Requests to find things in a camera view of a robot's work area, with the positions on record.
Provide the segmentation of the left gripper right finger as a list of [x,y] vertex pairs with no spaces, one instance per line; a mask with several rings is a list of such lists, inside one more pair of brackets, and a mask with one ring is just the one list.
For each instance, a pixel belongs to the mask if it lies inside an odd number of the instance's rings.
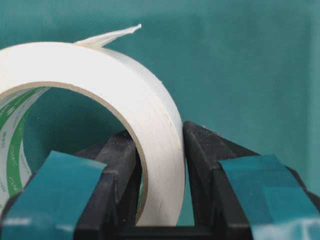
[[216,240],[317,240],[320,198],[274,155],[261,155],[186,121],[194,223]]

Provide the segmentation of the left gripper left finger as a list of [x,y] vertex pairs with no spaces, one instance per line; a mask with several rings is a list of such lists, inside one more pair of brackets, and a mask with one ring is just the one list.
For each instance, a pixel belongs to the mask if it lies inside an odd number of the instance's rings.
[[134,226],[141,179],[127,131],[73,155],[52,151],[0,218],[3,240],[102,240]]

